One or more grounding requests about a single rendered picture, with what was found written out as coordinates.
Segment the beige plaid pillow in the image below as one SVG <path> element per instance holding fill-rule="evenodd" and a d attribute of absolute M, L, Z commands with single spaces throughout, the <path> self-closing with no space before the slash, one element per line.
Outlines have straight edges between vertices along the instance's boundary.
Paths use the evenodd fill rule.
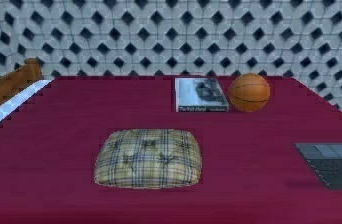
<path fill-rule="evenodd" d="M 188 131 L 129 129 L 112 133 L 94 168 L 102 186 L 162 189 L 192 186 L 202 170 L 200 147 Z"/>

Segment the grey picture book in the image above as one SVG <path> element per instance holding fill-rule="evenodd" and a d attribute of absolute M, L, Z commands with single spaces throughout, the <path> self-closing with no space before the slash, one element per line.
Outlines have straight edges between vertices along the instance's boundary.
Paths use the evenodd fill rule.
<path fill-rule="evenodd" d="M 216 78 L 176 78 L 176 112 L 227 112 L 229 103 Z"/>

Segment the orange basketball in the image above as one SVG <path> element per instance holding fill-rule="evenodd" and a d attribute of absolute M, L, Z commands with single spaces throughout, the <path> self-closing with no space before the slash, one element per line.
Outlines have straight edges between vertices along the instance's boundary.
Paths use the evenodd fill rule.
<path fill-rule="evenodd" d="M 258 74 L 247 73 L 237 77 L 228 90 L 230 103 L 243 112 L 262 109 L 270 98 L 270 86 Z"/>

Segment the grey open laptop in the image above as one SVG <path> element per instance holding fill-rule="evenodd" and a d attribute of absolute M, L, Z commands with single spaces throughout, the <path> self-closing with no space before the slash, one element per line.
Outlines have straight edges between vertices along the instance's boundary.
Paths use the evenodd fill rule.
<path fill-rule="evenodd" d="M 342 143 L 295 143 L 298 153 L 330 190 L 342 190 Z"/>

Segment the red bed with wooden frame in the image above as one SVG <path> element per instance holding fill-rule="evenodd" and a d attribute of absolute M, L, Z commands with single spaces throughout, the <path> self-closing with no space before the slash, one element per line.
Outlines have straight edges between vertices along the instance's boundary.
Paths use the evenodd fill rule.
<path fill-rule="evenodd" d="M 342 224 L 296 151 L 342 142 L 342 112 L 291 78 L 273 77 L 260 111 L 177 113 L 169 77 L 61 77 L 0 123 L 0 224 Z M 130 190 L 95 184 L 95 158 L 120 129 L 191 132 L 198 184 Z"/>

